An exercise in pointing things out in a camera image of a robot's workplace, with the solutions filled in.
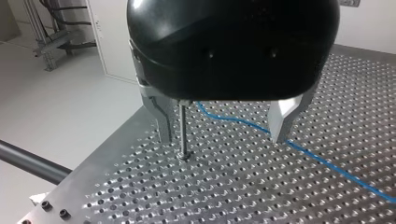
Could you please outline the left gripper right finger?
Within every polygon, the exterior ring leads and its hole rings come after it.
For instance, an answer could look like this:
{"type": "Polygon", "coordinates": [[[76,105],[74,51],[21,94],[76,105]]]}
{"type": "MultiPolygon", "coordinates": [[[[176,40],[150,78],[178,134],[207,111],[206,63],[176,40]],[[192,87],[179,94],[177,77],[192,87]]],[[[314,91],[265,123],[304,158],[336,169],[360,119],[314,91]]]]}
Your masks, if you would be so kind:
{"type": "Polygon", "coordinates": [[[312,102],[318,82],[308,91],[285,100],[272,101],[268,111],[268,128],[272,142],[283,143],[288,139],[292,123],[312,102]]]}

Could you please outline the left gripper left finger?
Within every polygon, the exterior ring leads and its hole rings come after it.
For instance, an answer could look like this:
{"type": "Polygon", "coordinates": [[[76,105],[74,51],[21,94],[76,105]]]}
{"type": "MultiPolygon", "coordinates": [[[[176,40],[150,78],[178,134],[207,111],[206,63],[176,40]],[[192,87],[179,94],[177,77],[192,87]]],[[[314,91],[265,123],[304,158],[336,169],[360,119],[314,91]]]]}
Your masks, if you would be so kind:
{"type": "Polygon", "coordinates": [[[142,60],[138,56],[133,41],[130,41],[130,50],[133,55],[136,80],[143,106],[155,118],[161,142],[169,144],[175,135],[173,128],[175,121],[174,100],[163,95],[146,81],[142,60]]]}

